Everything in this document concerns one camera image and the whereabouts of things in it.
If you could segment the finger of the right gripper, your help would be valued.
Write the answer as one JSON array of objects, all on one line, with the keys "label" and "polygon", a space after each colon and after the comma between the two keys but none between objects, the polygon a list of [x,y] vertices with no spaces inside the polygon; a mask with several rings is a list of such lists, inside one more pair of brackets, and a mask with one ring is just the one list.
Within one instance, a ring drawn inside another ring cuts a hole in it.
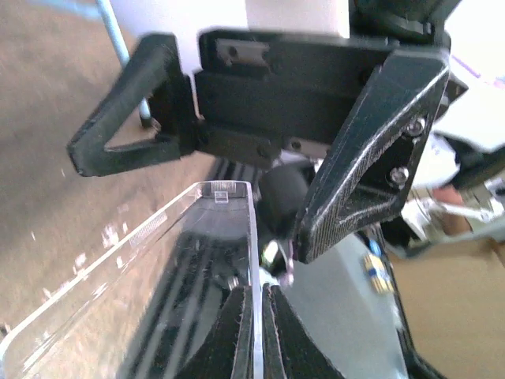
[{"label": "finger of the right gripper", "polygon": [[[108,148],[107,142],[134,109],[148,96],[160,95],[173,136]],[[66,147],[76,172],[103,177],[149,167],[185,154],[185,75],[181,71],[176,38],[172,34],[144,36],[122,69],[110,92],[90,114]]]}]

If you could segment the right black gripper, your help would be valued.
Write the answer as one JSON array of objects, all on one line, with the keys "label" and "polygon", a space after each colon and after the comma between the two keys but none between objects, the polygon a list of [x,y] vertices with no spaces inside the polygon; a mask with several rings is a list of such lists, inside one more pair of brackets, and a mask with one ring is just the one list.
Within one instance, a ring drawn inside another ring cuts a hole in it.
[{"label": "right black gripper", "polygon": [[214,29],[201,67],[149,100],[162,132],[194,150],[269,166],[283,149],[323,156],[294,224],[310,263],[406,202],[450,76],[436,47],[385,39]]}]

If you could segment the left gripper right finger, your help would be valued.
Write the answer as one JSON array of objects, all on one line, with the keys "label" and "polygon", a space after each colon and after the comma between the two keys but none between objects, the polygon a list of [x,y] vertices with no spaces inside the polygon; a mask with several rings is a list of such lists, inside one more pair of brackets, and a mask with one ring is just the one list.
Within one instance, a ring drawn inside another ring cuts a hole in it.
[{"label": "left gripper right finger", "polygon": [[343,377],[314,344],[279,286],[263,286],[262,317],[265,378]]}]

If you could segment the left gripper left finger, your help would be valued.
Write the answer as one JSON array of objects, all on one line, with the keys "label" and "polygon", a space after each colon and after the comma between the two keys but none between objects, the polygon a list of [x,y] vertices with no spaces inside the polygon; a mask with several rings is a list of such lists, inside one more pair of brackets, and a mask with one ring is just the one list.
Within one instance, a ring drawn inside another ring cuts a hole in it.
[{"label": "left gripper left finger", "polygon": [[231,379],[253,376],[253,295],[234,288],[201,347],[176,379]]}]

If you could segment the clear plastic metronome cover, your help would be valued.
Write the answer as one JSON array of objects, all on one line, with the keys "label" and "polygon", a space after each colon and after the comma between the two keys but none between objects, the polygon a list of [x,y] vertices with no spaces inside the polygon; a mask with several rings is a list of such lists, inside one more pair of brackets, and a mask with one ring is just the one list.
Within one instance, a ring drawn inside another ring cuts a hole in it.
[{"label": "clear plastic metronome cover", "polygon": [[252,377],[264,375],[252,188],[191,185],[2,341],[4,378],[175,378],[236,287],[252,289]]}]

